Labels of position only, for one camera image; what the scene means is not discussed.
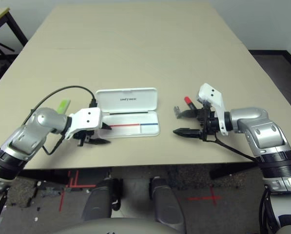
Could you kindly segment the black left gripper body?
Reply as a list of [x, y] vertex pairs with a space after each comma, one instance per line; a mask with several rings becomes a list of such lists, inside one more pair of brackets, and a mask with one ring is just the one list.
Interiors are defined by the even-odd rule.
[[78, 140], [78, 146], [83, 146], [84, 143], [96, 144], [96, 141], [91, 137], [94, 135], [94, 130], [82, 130], [73, 135], [73, 139]]

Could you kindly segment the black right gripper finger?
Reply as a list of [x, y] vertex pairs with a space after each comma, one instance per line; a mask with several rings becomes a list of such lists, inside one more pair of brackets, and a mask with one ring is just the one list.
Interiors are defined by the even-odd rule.
[[201, 138], [201, 131], [199, 129], [178, 128], [173, 130], [173, 133], [186, 138]]
[[185, 110], [179, 113], [178, 118], [197, 118], [198, 114], [199, 110]]

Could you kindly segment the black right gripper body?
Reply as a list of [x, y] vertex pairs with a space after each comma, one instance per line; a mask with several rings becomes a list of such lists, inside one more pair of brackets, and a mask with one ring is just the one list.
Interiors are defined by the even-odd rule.
[[214, 116], [215, 112], [211, 111], [211, 105], [208, 102], [203, 103], [203, 107], [198, 112], [198, 120], [201, 130], [201, 139], [208, 141], [208, 135], [216, 136], [220, 131], [218, 118]]

